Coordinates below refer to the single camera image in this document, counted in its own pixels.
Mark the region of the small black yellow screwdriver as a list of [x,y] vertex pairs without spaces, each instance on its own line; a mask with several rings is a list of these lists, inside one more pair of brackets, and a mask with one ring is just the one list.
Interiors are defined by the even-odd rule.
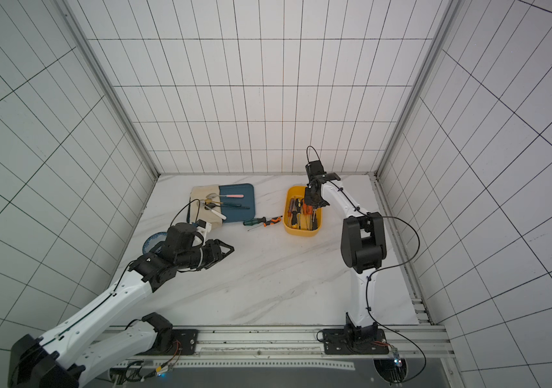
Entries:
[[302,213],[302,204],[301,204],[301,200],[300,198],[296,198],[295,199],[295,214],[294,214],[294,218],[295,218],[295,227],[300,230],[301,229],[301,223],[300,223],[300,218],[301,218],[301,213]]

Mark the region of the black yellow dotted screwdriver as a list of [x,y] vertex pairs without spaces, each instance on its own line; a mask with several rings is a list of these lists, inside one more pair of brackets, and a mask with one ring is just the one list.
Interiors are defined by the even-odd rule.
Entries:
[[312,231],[315,231],[318,229],[318,221],[317,221],[317,209],[316,208],[313,208],[313,210],[311,211],[311,215],[310,215],[310,225],[311,225],[311,230]]

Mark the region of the purple red screwdriver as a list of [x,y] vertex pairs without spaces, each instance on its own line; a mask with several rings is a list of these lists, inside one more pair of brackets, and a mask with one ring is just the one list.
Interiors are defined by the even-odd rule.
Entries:
[[293,210],[295,208],[295,199],[290,198],[287,206],[287,225],[292,226]]

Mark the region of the green black screwdriver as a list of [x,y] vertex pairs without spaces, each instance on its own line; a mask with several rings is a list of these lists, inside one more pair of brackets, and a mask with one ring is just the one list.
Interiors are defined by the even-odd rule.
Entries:
[[244,226],[257,226],[257,225],[265,225],[267,223],[267,218],[252,218],[250,220],[243,221]]

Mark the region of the small orange screwdriver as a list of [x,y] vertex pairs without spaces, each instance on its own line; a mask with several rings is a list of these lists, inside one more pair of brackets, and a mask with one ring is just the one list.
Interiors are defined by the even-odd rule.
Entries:
[[250,228],[253,228],[253,227],[258,227],[258,226],[263,226],[263,227],[268,227],[268,226],[271,226],[271,225],[274,225],[274,224],[278,224],[282,221],[282,217],[279,216],[279,217],[275,217],[275,218],[267,218],[267,223],[265,225],[257,225],[257,226],[248,226]]

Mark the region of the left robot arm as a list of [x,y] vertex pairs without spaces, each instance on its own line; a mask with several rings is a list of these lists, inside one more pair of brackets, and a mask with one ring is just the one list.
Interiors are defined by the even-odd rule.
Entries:
[[172,323],[158,313],[106,340],[98,337],[178,273],[207,270],[235,251],[219,239],[208,239],[210,231],[205,221],[171,226],[164,240],[132,260],[115,283],[73,316],[38,337],[19,339],[10,350],[7,385],[81,387],[137,354],[191,354]]

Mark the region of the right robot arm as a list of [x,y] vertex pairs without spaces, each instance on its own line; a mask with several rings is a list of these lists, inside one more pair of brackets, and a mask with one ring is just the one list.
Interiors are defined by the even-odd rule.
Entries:
[[360,205],[335,173],[310,172],[304,198],[315,208],[333,207],[342,217],[341,255],[351,270],[351,311],[345,314],[342,339],[334,345],[349,352],[379,347],[384,336],[371,317],[376,280],[374,274],[387,257],[384,218]]

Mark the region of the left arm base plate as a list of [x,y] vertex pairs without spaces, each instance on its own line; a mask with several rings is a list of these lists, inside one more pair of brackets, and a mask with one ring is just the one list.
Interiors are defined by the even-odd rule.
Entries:
[[199,331],[195,329],[165,331],[163,334],[157,335],[151,349],[139,352],[138,356],[172,357],[174,354],[178,356],[192,356],[195,354],[198,334]]

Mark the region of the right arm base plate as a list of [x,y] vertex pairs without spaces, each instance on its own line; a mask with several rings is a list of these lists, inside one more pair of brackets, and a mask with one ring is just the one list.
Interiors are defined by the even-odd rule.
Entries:
[[323,344],[324,353],[329,356],[384,356],[390,352],[387,345],[380,345],[377,340],[355,339],[344,328],[323,329],[318,331],[316,339]]

